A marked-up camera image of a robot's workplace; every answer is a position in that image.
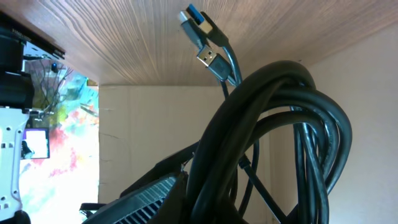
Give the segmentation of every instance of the usb connector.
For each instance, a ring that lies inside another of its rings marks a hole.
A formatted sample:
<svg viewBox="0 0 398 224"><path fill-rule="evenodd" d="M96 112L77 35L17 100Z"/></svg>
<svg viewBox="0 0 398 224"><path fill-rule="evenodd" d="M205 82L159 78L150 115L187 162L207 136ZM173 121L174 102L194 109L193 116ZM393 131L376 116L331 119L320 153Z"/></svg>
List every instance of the usb connector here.
<svg viewBox="0 0 398 224"><path fill-rule="evenodd" d="M207 69L220 80L225 81L231 75L231 65L218 53L214 52L209 46L205 45L197 55Z"/></svg>

